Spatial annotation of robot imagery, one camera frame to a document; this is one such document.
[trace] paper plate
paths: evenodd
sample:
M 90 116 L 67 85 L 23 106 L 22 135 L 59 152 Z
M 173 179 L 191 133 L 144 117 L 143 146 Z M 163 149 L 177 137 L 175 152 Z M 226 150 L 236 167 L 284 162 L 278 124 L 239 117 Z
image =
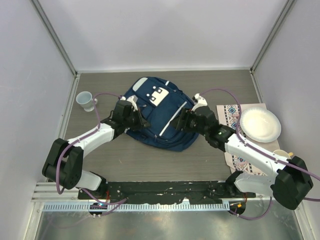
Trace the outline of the paper plate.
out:
M 281 133 L 281 124 L 278 118 L 262 107 L 252 107 L 244 110 L 241 115 L 240 126 L 248 137 L 261 143 L 273 142 Z

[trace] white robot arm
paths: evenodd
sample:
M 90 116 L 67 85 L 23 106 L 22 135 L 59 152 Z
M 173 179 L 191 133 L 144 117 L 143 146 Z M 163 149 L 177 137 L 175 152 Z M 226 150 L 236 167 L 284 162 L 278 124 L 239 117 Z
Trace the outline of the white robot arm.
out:
M 230 185 L 229 191 L 273 196 L 284 207 L 296 209 L 313 187 L 313 182 L 309 175 L 277 161 L 281 160 L 307 170 L 305 162 L 297 156 L 287 159 L 276 155 L 244 137 L 239 139 L 234 129 L 219 124 L 214 112 L 210 110 L 207 101 L 201 95 L 197 93 L 193 100 L 195 106 L 192 109 L 182 109 L 181 114 L 171 122 L 171 125 L 177 130 L 203 135 L 212 147 L 243 157 L 267 175 L 251 175 L 236 171 L 226 180 Z
M 122 97 L 115 105 L 110 116 L 88 132 L 63 140 L 58 138 L 52 144 L 42 169 L 42 175 L 56 181 L 57 163 L 63 150 L 67 161 L 62 161 L 59 169 L 59 183 L 66 189 L 85 188 L 98 194 L 104 194 L 107 180 L 93 172 L 83 170 L 83 159 L 97 147 L 110 142 L 125 132 L 126 129 L 139 130 L 149 127 L 136 105 L 136 97 Z

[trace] blue backpack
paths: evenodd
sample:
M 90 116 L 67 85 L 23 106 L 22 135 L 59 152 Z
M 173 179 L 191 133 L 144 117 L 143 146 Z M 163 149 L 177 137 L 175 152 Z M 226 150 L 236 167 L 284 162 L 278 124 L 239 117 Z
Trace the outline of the blue backpack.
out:
M 142 116 L 151 124 L 139 131 L 126 131 L 132 138 L 157 148 L 181 152 L 198 137 L 197 133 L 177 131 L 170 122 L 182 108 L 191 109 L 193 101 L 175 84 L 158 77 L 142 77 L 124 94 L 135 95 Z

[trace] white cup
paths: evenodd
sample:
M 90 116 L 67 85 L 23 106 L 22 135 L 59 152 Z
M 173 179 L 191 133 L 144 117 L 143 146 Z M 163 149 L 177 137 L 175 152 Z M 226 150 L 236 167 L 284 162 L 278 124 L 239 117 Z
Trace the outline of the white cup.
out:
M 287 159 L 291 159 L 291 157 L 294 155 L 292 152 L 287 153 L 281 149 L 274 150 L 273 153 L 282 157 L 286 157 Z
M 97 99 L 92 99 L 92 94 L 88 91 L 82 91 L 80 92 L 76 98 L 75 98 L 75 101 L 81 106 L 83 107 L 83 109 L 86 111 L 86 112 L 91 112 L 95 109 L 94 107 L 94 102 L 95 104 L 98 103 L 98 100 Z

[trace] embroidered placemat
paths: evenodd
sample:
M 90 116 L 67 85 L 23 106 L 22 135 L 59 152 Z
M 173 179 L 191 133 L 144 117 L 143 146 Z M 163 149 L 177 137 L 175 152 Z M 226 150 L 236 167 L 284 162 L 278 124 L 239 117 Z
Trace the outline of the embroidered placemat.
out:
M 260 107 L 260 108 L 267 109 L 264 103 L 241 104 L 242 111 L 252 107 Z M 236 129 L 238 116 L 239 116 L 238 105 L 217 105 L 216 110 L 218 113 L 218 120 L 221 124 L 224 124 L 224 125 L 227 125 L 228 127 Z M 256 142 L 247 136 L 245 137 L 250 141 L 252 141 L 253 143 L 258 144 L 259 146 L 271 152 L 273 152 L 274 150 L 280 149 L 277 140 L 269 143 L 261 143 L 261 142 Z M 265 176 L 265 174 L 260 169 L 258 169 L 257 167 L 255 167 L 254 165 L 252 165 L 242 157 L 239 157 L 227 152 L 224 153 L 224 157 L 225 157 L 225 162 L 230 167 L 230 170 L 232 173 L 236 170 L 240 170 L 252 175 Z

